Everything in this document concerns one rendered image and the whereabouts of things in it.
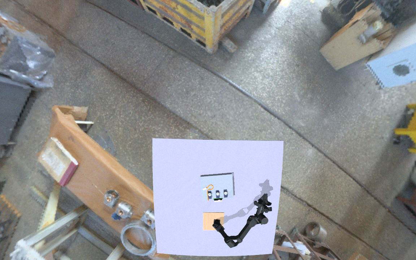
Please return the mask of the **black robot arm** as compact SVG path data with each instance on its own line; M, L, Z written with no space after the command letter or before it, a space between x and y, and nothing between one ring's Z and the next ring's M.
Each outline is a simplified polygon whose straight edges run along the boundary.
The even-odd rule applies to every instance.
M268 211L272 211L272 207L263 207L262 211L268 213ZM268 218L263 213L256 211L256 214L249 216L246 225L237 236L228 236L226 232L224 232L224 227L221 225L220 221L221 220L214 219L212 226L216 229L217 232L221 233L221 235L224 237L225 243L231 248L236 247L239 243L241 243L252 227L257 224L267 224ZM237 240L237 242L235 243L233 240Z

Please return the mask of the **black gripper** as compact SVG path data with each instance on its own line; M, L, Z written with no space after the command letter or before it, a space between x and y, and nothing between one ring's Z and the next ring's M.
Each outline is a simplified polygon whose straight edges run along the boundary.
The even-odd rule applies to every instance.
M260 213L264 213L262 211L263 206L267 207L267 206L271 206L271 202L268 202L268 194L264 194L263 196L261 196L261 198L258 200L259 202L257 203L256 201L254 201L254 205L258 206L257 211ZM267 206L266 206L267 205Z

